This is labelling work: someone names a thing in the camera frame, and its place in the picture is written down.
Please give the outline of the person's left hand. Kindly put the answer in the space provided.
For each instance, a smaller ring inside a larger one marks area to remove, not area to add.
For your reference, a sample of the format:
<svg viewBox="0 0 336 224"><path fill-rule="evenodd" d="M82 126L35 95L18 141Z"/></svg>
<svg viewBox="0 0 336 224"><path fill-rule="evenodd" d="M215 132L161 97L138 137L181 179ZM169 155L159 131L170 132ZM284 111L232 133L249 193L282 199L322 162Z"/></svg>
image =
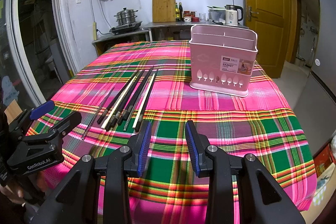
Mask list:
<svg viewBox="0 0 336 224"><path fill-rule="evenodd" d="M49 188L46 182L44 172L39 172L35 179L37 187L42 191L46 192ZM23 198L24 191L16 182L8 182L7 186L1 186L1 193L5 195L11 202L16 204L24 204L25 200Z"/></svg>

